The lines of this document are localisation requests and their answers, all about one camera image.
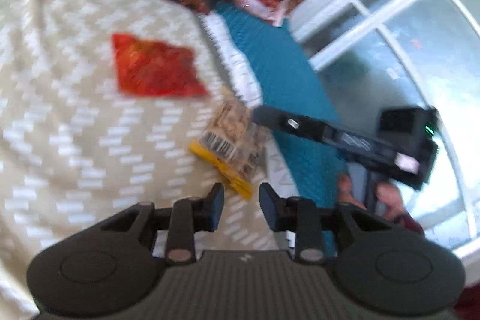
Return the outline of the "patterned patchwork bed sheet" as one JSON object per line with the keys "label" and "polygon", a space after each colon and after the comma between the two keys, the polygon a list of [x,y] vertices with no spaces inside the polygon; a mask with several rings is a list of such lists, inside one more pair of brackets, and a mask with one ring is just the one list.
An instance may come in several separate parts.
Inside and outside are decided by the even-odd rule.
{"label": "patterned patchwork bed sheet", "polygon": [[[121,93],[115,32],[192,49],[208,96]],[[206,194],[221,174],[189,143],[225,98],[260,103],[259,84],[169,1],[1,0],[1,317],[37,312],[25,273],[42,249],[137,202]]]}

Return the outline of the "white framed glass door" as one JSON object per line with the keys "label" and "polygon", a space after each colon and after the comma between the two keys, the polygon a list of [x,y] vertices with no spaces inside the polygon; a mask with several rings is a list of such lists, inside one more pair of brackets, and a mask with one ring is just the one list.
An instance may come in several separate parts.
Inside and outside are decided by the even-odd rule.
{"label": "white framed glass door", "polygon": [[290,28],[344,124],[387,106],[434,106],[430,182],[405,189],[426,235],[479,260],[479,0],[307,0]]}

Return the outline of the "blue mesh mat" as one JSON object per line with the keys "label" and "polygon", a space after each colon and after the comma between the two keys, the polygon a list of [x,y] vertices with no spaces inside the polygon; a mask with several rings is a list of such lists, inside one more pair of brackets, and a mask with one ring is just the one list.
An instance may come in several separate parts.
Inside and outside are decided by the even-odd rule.
{"label": "blue mesh mat", "polygon": [[[228,26],[234,44],[247,56],[265,105],[337,123],[335,108],[289,33],[287,22],[273,27],[231,1],[220,1],[216,12]],[[338,158],[335,149],[285,132],[274,132],[273,136],[299,195],[320,207],[333,207],[337,177],[346,171],[345,162]]]}

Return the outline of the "yellow peanut snack bag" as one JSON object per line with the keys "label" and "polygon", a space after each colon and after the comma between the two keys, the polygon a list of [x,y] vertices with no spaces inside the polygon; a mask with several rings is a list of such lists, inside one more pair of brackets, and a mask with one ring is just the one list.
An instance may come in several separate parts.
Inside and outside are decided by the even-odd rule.
{"label": "yellow peanut snack bag", "polygon": [[227,95],[200,136],[189,144],[193,154],[213,165],[247,200],[252,197],[253,178],[269,137],[266,127],[252,121],[252,114],[243,102]]}

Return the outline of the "red orange snack bag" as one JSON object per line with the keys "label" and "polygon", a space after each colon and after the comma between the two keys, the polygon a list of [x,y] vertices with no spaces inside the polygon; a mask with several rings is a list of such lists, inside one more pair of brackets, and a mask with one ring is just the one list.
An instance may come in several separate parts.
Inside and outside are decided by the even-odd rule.
{"label": "red orange snack bag", "polygon": [[120,92],[138,97],[206,97],[197,76],[194,52],[161,40],[112,34]]}

